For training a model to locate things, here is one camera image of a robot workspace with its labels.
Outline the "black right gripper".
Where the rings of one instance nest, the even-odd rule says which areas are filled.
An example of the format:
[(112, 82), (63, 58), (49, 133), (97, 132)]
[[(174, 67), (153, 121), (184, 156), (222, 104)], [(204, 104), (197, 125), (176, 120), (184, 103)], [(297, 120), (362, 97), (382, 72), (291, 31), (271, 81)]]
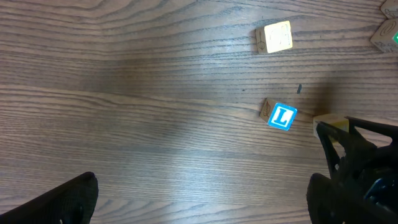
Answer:
[[(379, 202), (397, 211), (397, 126), (346, 116), (346, 130), (319, 121), (316, 131), (323, 146), (330, 177), (365, 200)], [(366, 140), (355, 127), (392, 139), (382, 147)], [(333, 143), (338, 142), (345, 155), (340, 157)]]

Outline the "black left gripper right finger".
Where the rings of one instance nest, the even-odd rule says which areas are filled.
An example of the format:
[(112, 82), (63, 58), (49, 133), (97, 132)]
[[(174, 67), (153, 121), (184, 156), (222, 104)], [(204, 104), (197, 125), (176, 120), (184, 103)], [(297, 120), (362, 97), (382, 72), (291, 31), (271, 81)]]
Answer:
[(379, 202), (365, 200), (318, 173), (310, 178), (307, 205), (311, 222), (315, 224), (397, 224), (397, 213), (391, 208)]

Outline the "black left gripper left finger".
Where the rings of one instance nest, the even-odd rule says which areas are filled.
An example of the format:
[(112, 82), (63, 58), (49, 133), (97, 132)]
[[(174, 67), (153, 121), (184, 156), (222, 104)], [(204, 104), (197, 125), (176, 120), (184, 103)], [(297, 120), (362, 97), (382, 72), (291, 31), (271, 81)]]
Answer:
[(85, 172), (1, 215), (1, 223), (89, 224), (98, 199), (98, 180)]

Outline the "yellow K wooden block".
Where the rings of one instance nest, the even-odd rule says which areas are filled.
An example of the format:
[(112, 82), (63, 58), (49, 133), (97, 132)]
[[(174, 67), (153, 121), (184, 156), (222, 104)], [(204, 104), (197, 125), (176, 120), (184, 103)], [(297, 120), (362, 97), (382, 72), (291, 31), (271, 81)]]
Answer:
[(345, 132), (349, 132), (349, 120), (346, 119), (343, 115), (341, 114), (323, 114), (319, 116), (314, 116), (313, 117), (313, 135), (319, 139), (318, 133), (317, 133), (317, 124), (319, 122), (324, 122), (327, 124), (330, 124), (338, 129), (341, 129)]

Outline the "blue L wooden block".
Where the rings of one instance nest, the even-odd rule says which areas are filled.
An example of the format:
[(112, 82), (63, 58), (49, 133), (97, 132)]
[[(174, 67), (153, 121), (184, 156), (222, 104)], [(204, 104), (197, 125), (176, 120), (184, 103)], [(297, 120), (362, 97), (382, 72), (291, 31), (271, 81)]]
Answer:
[(294, 122), (297, 111), (292, 106), (266, 98), (259, 117), (273, 128), (288, 131)]

